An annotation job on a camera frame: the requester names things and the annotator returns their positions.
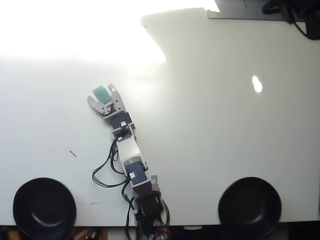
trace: black cable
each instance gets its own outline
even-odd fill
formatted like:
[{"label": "black cable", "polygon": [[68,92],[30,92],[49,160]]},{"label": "black cable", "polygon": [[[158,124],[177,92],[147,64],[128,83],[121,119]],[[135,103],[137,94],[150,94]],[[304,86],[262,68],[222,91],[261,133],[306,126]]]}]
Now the black cable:
[{"label": "black cable", "polygon": [[126,189],[126,187],[128,186],[129,183],[130,183],[130,177],[127,178],[127,182],[123,185],[123,188],[121,190],[121,194],[122,194],[122,197],[124,198],[124,200],[126,200],[129,203],[129,205],[131,205],[130,207],[133,210],[135,210],[134,206],[132,205],[132,202],[128,198],[128,195],[125,194],[125,189]]},{"label": "black cable", "polygon": [[114,165],[115,156],[116,156],[116,158],[118,158],[118,155],[119,155],[118,149],[114,150],[114,152],[113,152],[113,154],[112,154],[112,156],[111,156],[110,166],[111,166],[112,170],[113,170],[115,173],[121,174],[121,175],[125,175],[124,172],[120,172],[120,171],[116,170],[116,168],[115,168],[115,165]]},{"label": "black cable", "polygon": [[109,159],[114,158],[115,154],[116,154],[116,143],[117,143],[117,140],[119,137],[121,137],[121,135],[124,133],[126,129],[126,126],[122,127],[122,129],[120,130],[120,132],[116,135],[116,137],[114,138],[111,146],[110,146],[110,149],[109,149],[109,154],[108,154],[108,157],[106,159],[106,161],[101,165],[99,166],[98,168],[96,168],[95,170],[93,170],[92,172],[92,180],[97,184],[99,185],[100,187],[103,187],[103,188],[115,188],[115,187],[118,187],[118,186],[121,186],[122,184],[125,184],[127,182],[127,179],[125,179],[124,181],[120,182],[120,183],[117,183],[117,184],[112,184],[112,185],[109,185],[109,184],[105,184],[103,182],[101,182],[100,180],[97,179],[97,177],[95,176],[97,172],[99,172],[108,162]]},{"label": "black cable", "polygon": [[295,20],[293,20],[293,24],[295,25],[295,27],[300,31],[300,33],[302,33],[306,38],[310,39],[310,40],[320,40],[320,37],[316,37],[316,36],[309,36],[308,34],[306,34],[296,23]]},{"label": "black cable", "polygon": [[132,197],[130,200],[129,209],[128,209],[128,213],[126,214],[126,221],[125,221],[125,235],[128,238],[128,240],[131,240],[131,237],[129,235],[129,215],[130,215],[130,209],[131,209],[133,200],[134,200],[134,197]]},{"label": "black cable", "polygon": [[[165,230],[169,227],[169,225],[170,225],[170,212],[169,212],[169,208],[168,208],[166,202],[165,202],[162,198],[161,198],[161,202],[162,202],[163,208],[164,208],[164,210],[165,210],[165,214],[166,214],[165,223],[164,223],[164,221],[162,220],[161,215],[160,215],[158,218],[159,218],[159,221],[160,221],[161,229],[162,229],[163,231],[165,231]],[[163,233],[163,232],[160,232],[160,231],[156,232],[156,233],[154,234],[152,240],[155,240],[157,237],[159,237],[159,236],[161,236],[161,235],[164,236],[164,233]]]}]

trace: white table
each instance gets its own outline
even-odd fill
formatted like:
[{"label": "white table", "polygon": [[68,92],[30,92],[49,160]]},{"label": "white table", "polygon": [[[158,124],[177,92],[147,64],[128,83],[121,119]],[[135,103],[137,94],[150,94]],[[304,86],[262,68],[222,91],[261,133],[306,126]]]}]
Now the white table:
[{"label": "white table", "polygon": [[[106,24],[111,28],[119,19]],[[130,24],[125,19],[113,33],[135,31],[125,28]],[[0,225],[15,224],[15,192],[37,177],[69,188],[77,226],[125,225],[128,204],[121,188],[104,189],[91,180],[112,138],[111,127],[89,107],[87,96],[109,83],[134,120],[138,145],[150,173],[158,175],[172,225],[219,224],[221,195],[248,176],[277,189],[282,222],[319,220],[320,42],[285,22],[212,20],[201,8],[147,15],[141,24],[165,62],[138,64],[135,59],[151,62],[147,56],[152,54],[149,48],[142,51],[144,42],[131,33],[126,39],[107,35],[108,49],[116,48],[112,56],[125,63],[78,55],[43,59],[58,47],[48,47],[42,38],[40,50],[37,43],[19,56],[32,44],[30,35],[12,39],[16,46],[8,46],[6,38],[0,48]],[[73,28],[66,28],[67,37],[59,43],[73,36]],[[89,40],[93,47],[95,41],[101,44],[99,38]],[[32,58],[36,48],[42,55]],[[127,55],[129,48],[136,55]],[[259,78],[262,92],[255,92],[252,76]],[[99,177],[109,183],[122,179],[108,167]]]}]

